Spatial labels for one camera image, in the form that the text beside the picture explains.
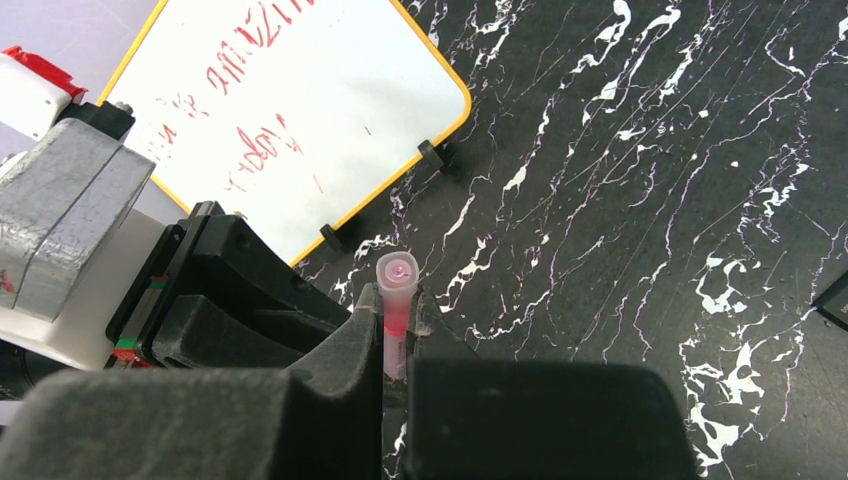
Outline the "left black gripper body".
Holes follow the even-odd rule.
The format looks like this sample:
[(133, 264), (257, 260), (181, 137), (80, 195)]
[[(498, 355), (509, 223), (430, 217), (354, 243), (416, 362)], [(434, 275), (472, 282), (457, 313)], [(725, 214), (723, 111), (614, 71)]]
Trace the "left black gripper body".
[(105, 329), (110, 368), (285, 368), (349, 317), (214, 201), (167, 226)]

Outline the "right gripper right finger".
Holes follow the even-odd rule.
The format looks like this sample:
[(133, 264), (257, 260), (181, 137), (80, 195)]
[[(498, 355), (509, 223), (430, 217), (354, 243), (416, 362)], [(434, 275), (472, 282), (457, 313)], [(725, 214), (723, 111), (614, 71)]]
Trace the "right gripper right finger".
[(412, 307), (408, 479), (693, 479), (673, 395), (634, 365), (479, 356), (434, 295)]

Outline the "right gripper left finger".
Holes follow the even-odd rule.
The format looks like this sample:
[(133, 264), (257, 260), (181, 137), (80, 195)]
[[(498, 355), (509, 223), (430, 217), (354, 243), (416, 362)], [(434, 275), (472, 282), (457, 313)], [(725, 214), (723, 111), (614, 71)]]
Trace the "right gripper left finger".
[(5, 479), (377, 479), (382, 303), (289, 367), (63, 371), (1, 437)]

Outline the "small pink pen cap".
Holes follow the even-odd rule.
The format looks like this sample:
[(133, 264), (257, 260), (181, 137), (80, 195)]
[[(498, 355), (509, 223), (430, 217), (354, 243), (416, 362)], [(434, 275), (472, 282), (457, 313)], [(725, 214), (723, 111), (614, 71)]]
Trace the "small pink pen cap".
[(376, 280), (382, 298), (384, 328), (392, 336), (404, 336), (407, 332), (419, 278), (418, 262), (409, 252), (388, 253), (377, 261)]

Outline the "pink pen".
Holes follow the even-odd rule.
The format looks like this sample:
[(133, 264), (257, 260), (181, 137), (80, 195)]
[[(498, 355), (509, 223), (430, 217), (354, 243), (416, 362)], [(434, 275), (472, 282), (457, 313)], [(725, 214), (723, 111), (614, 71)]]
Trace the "pink pen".
[(393, 381), (406, 378), (407, 332), (407, 326), (384, 329), (383, 372)]

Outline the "black green highlighter pen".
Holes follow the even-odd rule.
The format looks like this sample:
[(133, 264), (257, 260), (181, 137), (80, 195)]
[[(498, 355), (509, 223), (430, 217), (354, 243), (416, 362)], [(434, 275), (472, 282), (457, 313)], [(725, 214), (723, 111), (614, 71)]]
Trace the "black green highlighter pen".
[(847, 282), (845, 272), (812, 303), (819, 314), (844, 331), (848, 329)]

